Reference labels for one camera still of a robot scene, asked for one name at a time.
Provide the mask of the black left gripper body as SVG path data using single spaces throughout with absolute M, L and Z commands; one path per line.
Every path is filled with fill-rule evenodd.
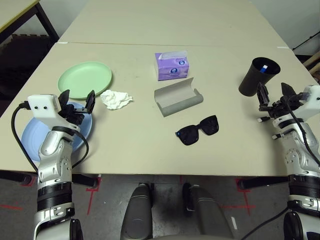
M 61 104 L 61 110 L 58 114 L 67 120 L 69 123 L 80 126 L 84 119 L 84 114 L 87 113 L 85 107 L 75 108 L 73 104 Z

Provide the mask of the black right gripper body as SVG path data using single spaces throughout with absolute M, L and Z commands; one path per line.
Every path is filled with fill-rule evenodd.
M 277 119 L 300 107 L 300 96 L 297 94 L 297 100 L 278 100 L 274 102 L 271 106 L 259 106 L 260 112 L 268 112 L 268 115 L 272 119 Z

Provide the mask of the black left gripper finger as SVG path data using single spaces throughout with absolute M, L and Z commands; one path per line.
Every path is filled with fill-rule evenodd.
M 86 98 L 86 105 L 84 107 L 84 113 L 86 114 L 91 114 L 93 112 L 94 106 L 95 106 L 95 102 L 96 102 L 96 94 L 95 91 L 92 90 Z
M 58 101 L 59 101 L 61 110 L 65 109 L 67 107 L 67 104 L 68 104 L 68 101 L 69 101 L 69 95 L 70 95 L 70 90 L 69 89 L 63 91 L 59 95 Z

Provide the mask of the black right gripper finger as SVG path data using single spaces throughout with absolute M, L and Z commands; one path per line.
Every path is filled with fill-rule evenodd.
M 269 100 L 269 92 L 267 90 L 267 87 L 262 84 L 261 82 L 257 85 L 257 98 L 259 101 L 259 105 L 263 107 L 267 107 L 270 100 Z
M 287 83 L 281 83 L 281 90 L 282 90 L 282 97 L 280 98 L 281 101 L 296 101 L 297 94 L 294 89 Z

